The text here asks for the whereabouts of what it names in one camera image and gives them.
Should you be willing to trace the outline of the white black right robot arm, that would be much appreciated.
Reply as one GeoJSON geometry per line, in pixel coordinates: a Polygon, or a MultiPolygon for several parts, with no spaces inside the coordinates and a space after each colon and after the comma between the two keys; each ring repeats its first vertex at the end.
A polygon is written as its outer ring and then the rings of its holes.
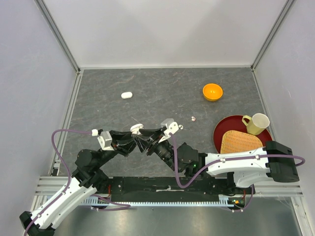
{"type": "Polygon", "coordinates": [[[131,137],[141,152],[155,153],[175,173],[180,188],[189,187],[203,173],[211,177],[231,173],[225,181],[230,193],[272,179],[275,182],[298,182],[297,156],[286,154],[287,148],[268,141],[264,147],[228,154],[201,153],[186,143],[177,146],[175,133],[180,130],[176,122],[158,129],[144,129],[142,124],[130,128],[131,137]]]}

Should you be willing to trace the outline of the white earbud charging case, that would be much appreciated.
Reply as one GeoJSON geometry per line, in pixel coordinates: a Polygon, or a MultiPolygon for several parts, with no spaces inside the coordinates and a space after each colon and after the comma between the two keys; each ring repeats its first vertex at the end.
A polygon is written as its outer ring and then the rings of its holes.
{"type": "Polygon", "coordinates": [[[140,129],[143,129],[144,125],[139,123],[139,124],[136,124],[136,125],[133,125],[131,128],[130,128],[130,132],[132,134],[136,134],[136,135],[140,135],[141,132],[140,132],[140,129]]]}

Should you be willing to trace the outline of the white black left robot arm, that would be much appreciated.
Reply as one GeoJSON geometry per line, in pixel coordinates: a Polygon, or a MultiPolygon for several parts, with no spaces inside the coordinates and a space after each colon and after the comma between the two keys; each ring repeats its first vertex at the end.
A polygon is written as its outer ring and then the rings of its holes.
{"type": "Polygon", "coordinates": [[[129,155],[136,147],[131,132],[93,129],[86,135],[96,136],[99,150],[79,151],[77,168],[68,172],[66,184],[38,209],[25,211],[20,221],[26,236],[52,236],[61,222],[86,198],[94,193],[104,193],[108,188],[108,176],[100,169],[116,155],[129,155]]]}

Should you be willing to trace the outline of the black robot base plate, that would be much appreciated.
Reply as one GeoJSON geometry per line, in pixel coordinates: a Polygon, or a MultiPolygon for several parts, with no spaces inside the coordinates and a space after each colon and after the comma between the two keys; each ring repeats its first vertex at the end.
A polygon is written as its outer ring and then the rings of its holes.
{"type": "Polygon", "coordinates": [[[230,179],[217,179],[209,175],[198,177],[187,188],[180,188],[174,177],[113,177],[100,184],[97,194],[109,194],[111,200],[210,200],[219,195],[232,197],[250,195],[250,187],[239,188],[230,179]]]}

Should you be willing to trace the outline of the white oval case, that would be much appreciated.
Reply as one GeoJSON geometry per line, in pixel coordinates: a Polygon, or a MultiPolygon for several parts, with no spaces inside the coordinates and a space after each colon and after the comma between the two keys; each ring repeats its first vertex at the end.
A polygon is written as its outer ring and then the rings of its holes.
{"type": "Polygon", "coordinates": [[[122,94],[121,94],[121,98],[122,99],[130,99],[130,98],[132,98],[133,97],[133,93],[132,92],[123,92],[122,94]]]}

